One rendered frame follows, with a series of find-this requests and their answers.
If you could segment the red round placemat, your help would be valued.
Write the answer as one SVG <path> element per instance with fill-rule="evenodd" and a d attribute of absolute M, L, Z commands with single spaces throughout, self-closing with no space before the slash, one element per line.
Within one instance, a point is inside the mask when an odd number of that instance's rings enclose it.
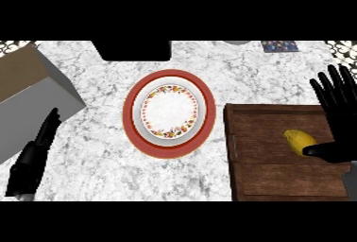
<path fill-rule="evenodd" d="M 143 88 L 143 85 L 148 84 L 155 78 L 163 78 L 163 77 L 179 77 L 179 78 L 188 79 L 198 86 L 204 94 L 205 103 L 207 103 L 207 116 L 205 116 L 205 121 L 199 132 L 195 134 L 192 139 L 185 144 L 173 147 L 163 147 L 163 146 L 154 145 L 149 141 L 145 141 L 135 127 L 135 120 L 133 120 L 135 99 L 139 95 L 140 89 Z M 214 100 L 211 90 L 207 84 L 204 83 L 204 81 L 201 80 L 201 78 L 192 73 L 177 69 L 166 69 L 149 74 L 135 85 L 127 95 L 124 106 L 123 106 L 123 128 L 126 130 L 126 135 L 133 145 L 146 155 L 155 158 L 176 159 L 191 154 L 202 146 L 204 142 L 208 139 L 208 136 L 214 128 L 216 119 L 217 119 L 217 105 L 216 105 L 216 100 Z"/>

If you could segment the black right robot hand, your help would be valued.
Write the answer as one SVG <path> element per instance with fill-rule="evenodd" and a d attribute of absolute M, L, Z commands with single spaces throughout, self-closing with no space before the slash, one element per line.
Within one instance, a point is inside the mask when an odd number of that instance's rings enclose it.
<path fill-rule="evenodd" d="M 310 79 L 334 141 L 303 148 L 303 154 L 337 164 L 357 161 L 357 82 L 346 66 L 328 66 Z"/>

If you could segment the white floral rimmed plate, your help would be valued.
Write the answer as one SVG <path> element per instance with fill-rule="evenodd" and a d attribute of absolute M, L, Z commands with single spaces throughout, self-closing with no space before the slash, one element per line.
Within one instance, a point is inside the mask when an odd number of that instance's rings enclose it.
<path fill-rule="evenodd" d="M 154 145 L 185 144 L 199 132 L 207 103 L 198 86 L 185 78 L 155 78 L 135 99 L 135 127 Z"/>

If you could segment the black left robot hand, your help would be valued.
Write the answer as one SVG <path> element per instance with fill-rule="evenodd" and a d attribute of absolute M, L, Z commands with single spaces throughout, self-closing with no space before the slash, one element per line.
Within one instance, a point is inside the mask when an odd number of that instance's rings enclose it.
<path fill-rule="evenodd" d="M 33 201 L 36 199 L 48 154 L 61 123 L 59 109 L 55 108 L 45 118 L 37 138 L 25 145 L 11 168 L 6 197 L 15 197 L 20 201 Z"/>

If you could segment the black appliance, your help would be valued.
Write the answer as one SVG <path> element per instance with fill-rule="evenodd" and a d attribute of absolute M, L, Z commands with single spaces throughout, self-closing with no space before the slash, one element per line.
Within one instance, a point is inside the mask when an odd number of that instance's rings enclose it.
<path fill-rule="evenodd" d="M 171 41 L 93 41 L 105 61 L 169 61 Z"/>

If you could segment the brown wooden tray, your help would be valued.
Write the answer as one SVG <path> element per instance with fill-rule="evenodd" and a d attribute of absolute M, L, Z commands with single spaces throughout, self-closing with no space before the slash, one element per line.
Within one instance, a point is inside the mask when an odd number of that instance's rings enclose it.
<path fill-rule="evenodd" d="M 223 109 L 235 201 L 346 201 L 343 174 L 350 164 L 298 156 L 285 130 L 332 140 L 318 105 L 229 104 Z"/>

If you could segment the blue patterned card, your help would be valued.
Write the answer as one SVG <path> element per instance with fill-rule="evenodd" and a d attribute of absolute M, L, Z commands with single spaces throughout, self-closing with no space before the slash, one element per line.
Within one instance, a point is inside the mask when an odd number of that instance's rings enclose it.
<path fill-rule="evenodd" d="M 261 41 L 261 44 L 267 53 L 298 51 L 295 41 Z"/>

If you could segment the yellow lemon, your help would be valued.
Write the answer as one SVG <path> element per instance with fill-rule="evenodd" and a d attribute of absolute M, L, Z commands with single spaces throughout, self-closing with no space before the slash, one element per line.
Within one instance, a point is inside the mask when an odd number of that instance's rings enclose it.
<path fill-rule="evenodd" d="M 285 130 L 284 136 L 295 154 L 304 156 L 303 148 L 318 144 L 315 137 L 303 130 Z"/>

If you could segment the grey and brown box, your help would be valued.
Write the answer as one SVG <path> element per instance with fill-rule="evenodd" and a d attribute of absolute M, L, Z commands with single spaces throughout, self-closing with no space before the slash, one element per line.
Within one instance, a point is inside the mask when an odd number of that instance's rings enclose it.
<path fill-rule="evenodd" d="M 37 138 L 55 108 L 65 121 L 86 102 L 64 72 L 27 45 L 0 58 L 0 164 Z"/>

